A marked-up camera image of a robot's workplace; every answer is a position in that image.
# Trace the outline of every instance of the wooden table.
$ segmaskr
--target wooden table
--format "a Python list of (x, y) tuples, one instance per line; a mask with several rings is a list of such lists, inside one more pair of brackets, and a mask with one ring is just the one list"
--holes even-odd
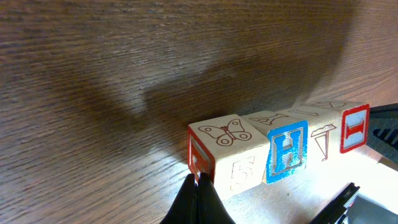
[[(0, 222), (158, 223), (188, 174), (188, 123), (320, 97), (397, 103), (397, 21), (386, 0), (1, 1)], [(327, 203), (278, 210), (280, 186), (225, 207), (305, 223)]]

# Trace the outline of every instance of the butterfly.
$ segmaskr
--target butterfly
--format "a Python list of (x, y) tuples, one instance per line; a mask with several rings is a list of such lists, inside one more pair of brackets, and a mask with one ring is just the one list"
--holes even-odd
[(220, 146), (232, 146), (235, 139), (241, 141), (251, 139), (251, 134), (244, 131), (240, 119), (233, 119), (227, 126), (220, 128), (214, 126), (200, 126), (199, 130), (217, 139), (216, 143)]

